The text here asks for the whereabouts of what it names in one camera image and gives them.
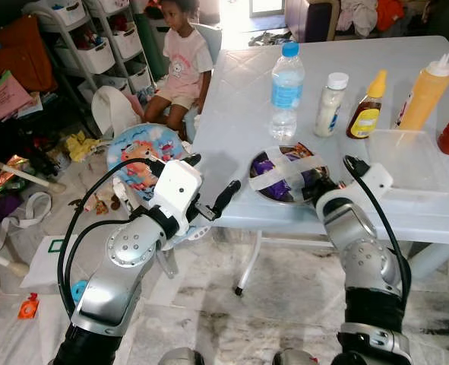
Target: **pink t-shirt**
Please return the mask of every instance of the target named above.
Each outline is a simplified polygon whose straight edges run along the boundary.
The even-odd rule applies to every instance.
[[[202,87],[202,73],[212,70],[207,43],[194,29],[186,38],[170,29],[165,35],[163,55],[170,59],[169,78],[165,89],[173,96],[197,99]]]

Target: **clothing pile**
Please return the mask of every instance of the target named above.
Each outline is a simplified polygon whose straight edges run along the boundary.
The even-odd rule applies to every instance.
[[[385,31],[404,16],[400,0],[341,0],[337,30],[354,31],[366,38],[376,27]]]

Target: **child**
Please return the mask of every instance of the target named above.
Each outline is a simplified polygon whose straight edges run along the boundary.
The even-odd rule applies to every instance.
[[[179,136],[185,135],[182,119],[192,105],[202,112],[213,67],[207,43],[188,22],[195,15],[198,0],[160,0],[165,22],[170,26],[165,36],[163,55],[170,59],[166,85],[148,103],[147,122],[164,122]],[[170,105],[169,116],[162,111]]]

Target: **orange bag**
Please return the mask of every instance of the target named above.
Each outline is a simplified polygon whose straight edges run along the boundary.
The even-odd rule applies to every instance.
[[[24,15],[0,29],[0,76],[10,70],[28,91],[54,91],[57,82],[36,24]]]

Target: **plastic chair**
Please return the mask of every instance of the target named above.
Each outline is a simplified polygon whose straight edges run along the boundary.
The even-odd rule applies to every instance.
[[[210,57],[212,58],[212,63],[215,65],[217,62],[217,56],[221,50],[221,43],[223,41],[223,32],[220,28],[209,27],[208,25],[195,24],[191,25],[202,35],[202,37],[207,42],[207,47],[209,48]],[[163,114],[167,115],[170,112],[170,108],[166,108]],[[184,116],[185,130],[187,132],[187,139],[191,143],[195,137],[195,127],[194,118],[197,116],[198,110],[193,106]]]

